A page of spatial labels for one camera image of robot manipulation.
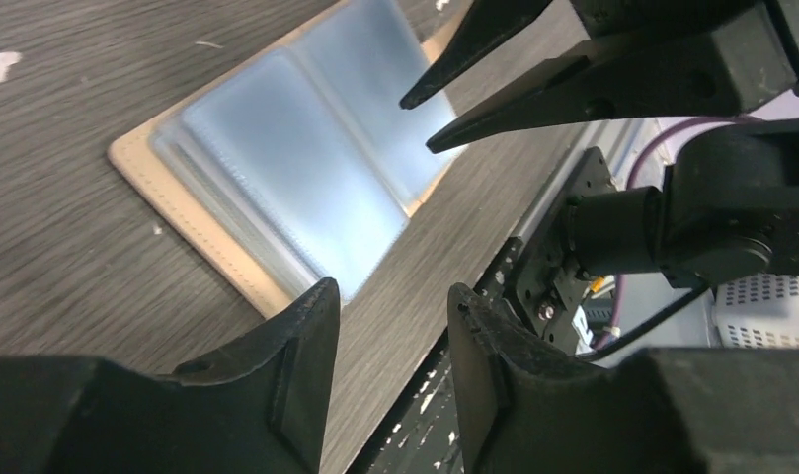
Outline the beige card holder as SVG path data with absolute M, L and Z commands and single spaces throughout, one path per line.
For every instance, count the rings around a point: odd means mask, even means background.
M 322 277 L 350 301 L 457 157 L 426 147 L 445 93 L 400 98 L 443 52 L 394 1 L 341 1 L 118 138 L 112 164 L 260 312 Z

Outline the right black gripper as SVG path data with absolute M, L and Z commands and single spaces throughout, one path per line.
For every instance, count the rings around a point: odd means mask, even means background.
M 574 1 L 587 38 L 427 142 L 603 119 L 737 117 L 793 88 L 799 1 Z

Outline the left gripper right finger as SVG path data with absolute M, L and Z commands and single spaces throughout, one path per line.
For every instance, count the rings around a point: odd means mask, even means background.
M 469 473 L 799 473 L 799 350 L 644 349 L 602 368 L 462 283 L 447 319 Z

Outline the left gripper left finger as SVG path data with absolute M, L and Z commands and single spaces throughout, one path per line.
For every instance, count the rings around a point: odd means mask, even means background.
M 0 356 L 0 473 L 315 473 L 340 310 L 337 283 L 321 279 L 166 375 Z

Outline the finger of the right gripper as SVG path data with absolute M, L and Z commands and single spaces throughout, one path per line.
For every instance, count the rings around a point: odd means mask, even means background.
M 440 56 L 400 100 L 412 110 L 533 23 L 550 0 L 474 0 Z

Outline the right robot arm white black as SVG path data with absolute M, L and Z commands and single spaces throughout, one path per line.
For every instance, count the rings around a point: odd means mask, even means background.
M 604 119 L 695 117 L 659 188 L 583 197 L 562 233 L 585 276 L 663 273 L 675 287 L 799 275 L 799 119 L 753 112 L 799 87 L 799 1 L 577 1 L 587 39 L 428 140 Z

